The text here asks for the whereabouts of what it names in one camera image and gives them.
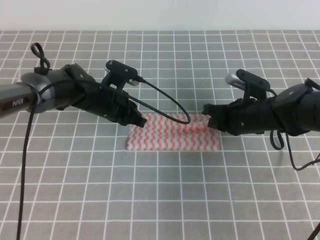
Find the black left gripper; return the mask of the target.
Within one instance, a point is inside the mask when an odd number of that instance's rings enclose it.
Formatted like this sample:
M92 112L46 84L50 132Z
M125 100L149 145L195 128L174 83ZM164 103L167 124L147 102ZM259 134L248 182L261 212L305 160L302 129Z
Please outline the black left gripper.
M74 103L75 108L122 126L145 126L147 119L142 117L128 93L93 81L84 81L78 86L84 96Z

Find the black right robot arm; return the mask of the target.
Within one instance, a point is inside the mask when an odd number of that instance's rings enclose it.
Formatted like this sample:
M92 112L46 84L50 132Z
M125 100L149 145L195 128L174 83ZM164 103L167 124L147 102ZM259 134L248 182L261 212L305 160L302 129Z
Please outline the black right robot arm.
M238 98L229 104L205 104L208 127L238 136L280 131L299 136L320 130L320 86L311 79L264 99Z

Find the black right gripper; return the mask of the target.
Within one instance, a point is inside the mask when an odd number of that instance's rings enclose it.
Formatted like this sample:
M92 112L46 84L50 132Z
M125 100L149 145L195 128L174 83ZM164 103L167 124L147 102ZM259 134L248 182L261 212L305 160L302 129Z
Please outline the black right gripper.
M282 130L283 126L272 109L270 98L255 100L239 98L229 104L205 104L203 115L210 116L208 127L233 136L263 134Z

